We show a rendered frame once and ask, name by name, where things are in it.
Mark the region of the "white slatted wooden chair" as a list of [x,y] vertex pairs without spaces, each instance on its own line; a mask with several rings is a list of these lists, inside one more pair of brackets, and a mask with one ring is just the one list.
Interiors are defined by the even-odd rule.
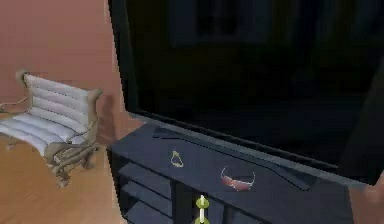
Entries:
[[26,70],[18,71],[15,78],[27,89],[21,101],[29,106],[0,119],[0,136],[9,138],[8,150],[20,143],[33,146],[57,178],[57,185],[65,187],[71,170],[90,168],[90,159],[100,148],[96,102],[102,91],[44,79]]

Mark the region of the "green and white dumbbell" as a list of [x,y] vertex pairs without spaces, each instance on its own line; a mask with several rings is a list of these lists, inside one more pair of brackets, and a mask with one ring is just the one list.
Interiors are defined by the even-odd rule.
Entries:
[[194,224],[210,224],[205,214],[205,210],[210,206],[208,199],[204,195],[201,195],[196,200],[196,206],[199,208],[199,215],[195,219]]

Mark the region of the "clear glass bowl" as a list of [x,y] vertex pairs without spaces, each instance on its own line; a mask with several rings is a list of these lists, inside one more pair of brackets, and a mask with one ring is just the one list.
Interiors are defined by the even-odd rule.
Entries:
[[220,173],[221,181],[225,186],[232,187],[237,192],[249,191],[253,187],[253,185],[255,183],[254,173],[253,173],[252,181],[246,182],[246,181],[242,181],[242,180],[233,179],[232,177],[228,176],[226,174],[226,169],[227,169],[227,166],[225,166],[221,170],[221,173]]

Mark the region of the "black television set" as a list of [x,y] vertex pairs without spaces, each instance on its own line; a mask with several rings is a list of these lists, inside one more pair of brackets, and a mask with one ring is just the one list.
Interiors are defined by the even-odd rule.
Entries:
[[384,173],[384,0],[108,0],[125,110],[286,166]]

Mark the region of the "dark blue television stand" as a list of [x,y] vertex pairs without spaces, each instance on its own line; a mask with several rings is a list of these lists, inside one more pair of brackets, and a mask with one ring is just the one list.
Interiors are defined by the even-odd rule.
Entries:
[[[174,167],[177,151],[184,163]],[[144,125],[108,149],[120,210],[128,224],[194,224],[204,195],[210,224],[354,224],[346,187],[232,150]],[[225,186],[221,170],[255,183]]]

